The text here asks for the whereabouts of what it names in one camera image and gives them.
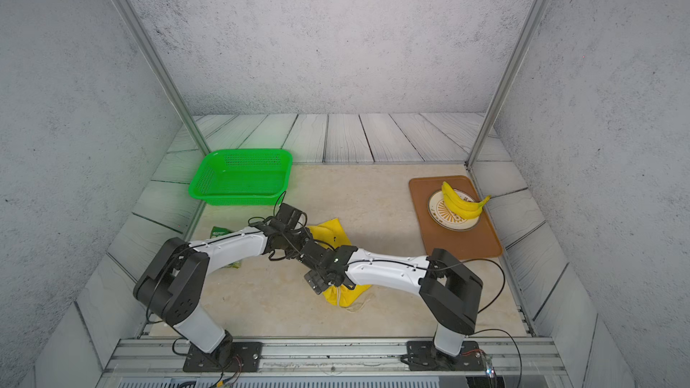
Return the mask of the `yellow shorts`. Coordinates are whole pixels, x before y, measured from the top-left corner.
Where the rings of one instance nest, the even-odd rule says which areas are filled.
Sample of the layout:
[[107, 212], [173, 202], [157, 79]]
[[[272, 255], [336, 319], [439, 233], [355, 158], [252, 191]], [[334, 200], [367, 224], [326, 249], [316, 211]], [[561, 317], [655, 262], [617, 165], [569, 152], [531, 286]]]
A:
[[[333, 248], [350, 245], [350, 239], [337, 218], [316, 226], [309, 226], [308, 229], [314, 239], [330, 244]], [[370, 289], [371, 286], [357, 286], [352, 290], [345, 286], [329, 287], [327, 291], [323, 292], [323, 297], [330, 305], [355, 313], [359, 312], [370, 300], [370, 297], [361, 298]]]

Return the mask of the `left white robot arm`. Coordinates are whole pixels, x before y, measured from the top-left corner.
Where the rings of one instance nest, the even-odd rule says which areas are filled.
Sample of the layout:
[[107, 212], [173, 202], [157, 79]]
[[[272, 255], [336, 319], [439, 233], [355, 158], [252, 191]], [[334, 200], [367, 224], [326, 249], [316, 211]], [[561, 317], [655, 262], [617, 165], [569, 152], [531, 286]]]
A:
[[205, 241], [167, 240], [133, 289], [133, 296], [202, 353], [218, 357], [232, 348], [232, 336], [199, 303], [206, 278], [234, 262], [284, 251], [300, 256], [313, 237], [307, 214], [280, 204], [277, 214], [259, 218], [245, 228]]

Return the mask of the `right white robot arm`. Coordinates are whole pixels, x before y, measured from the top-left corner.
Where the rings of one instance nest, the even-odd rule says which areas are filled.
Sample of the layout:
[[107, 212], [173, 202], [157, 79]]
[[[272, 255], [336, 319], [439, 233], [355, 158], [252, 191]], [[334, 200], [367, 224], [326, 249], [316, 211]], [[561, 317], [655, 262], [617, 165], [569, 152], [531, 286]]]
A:
[[309, 268], [305, 280], [318, 295], [330, 287], [378, 286], [419, 296], [438, 323], [434, 348], [446, 356], [459, 356], [475, 333], [483, 281], [448, 251], [400, 257], [310, 242], [298, 260]]

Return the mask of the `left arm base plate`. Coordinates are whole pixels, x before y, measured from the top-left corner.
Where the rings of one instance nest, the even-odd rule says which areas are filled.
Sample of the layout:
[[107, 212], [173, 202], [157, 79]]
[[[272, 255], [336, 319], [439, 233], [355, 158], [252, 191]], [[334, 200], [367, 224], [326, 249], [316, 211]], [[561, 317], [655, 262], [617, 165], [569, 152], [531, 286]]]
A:
[[183, 364], [184, 373], [233, 374], [256, 373], [259, 370], [263, 344], [259, 341], [221, 343], [212, 353], [202, 352], [191, 344]]

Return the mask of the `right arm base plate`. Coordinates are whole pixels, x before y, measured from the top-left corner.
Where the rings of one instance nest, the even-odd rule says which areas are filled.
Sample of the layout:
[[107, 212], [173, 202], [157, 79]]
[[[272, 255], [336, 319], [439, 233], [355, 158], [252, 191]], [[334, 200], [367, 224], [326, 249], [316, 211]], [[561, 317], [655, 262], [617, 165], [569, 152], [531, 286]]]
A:
[[400, 361], [411, 371], [469, 371], [486, 370], [483, 352], [475, 341], [464, 341], [460, 353], [451, 357], [440, 352], [433, 341], [408, 341], [406, 353]]

